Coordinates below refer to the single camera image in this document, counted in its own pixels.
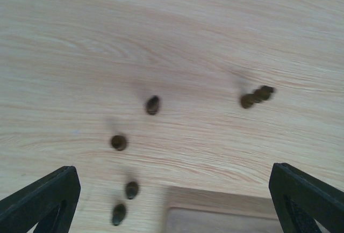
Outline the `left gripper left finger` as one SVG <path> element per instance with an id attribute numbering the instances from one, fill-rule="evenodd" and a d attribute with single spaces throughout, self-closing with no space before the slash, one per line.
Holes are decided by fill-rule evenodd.
<path id="1" fill-rule="evenodd" d="M 1 200 L 1 232 L 68 232 L 80 192 L 76 167 L 53 171 Z"/>

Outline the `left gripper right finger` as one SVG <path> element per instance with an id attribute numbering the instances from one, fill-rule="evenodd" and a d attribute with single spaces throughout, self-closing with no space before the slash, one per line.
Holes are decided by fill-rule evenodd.
<path id="1" fill-rule="evenodd" d="M 343 192 L 291 166 L 275 163 L 270 195 L 284 232 L 343 232 Z"/>

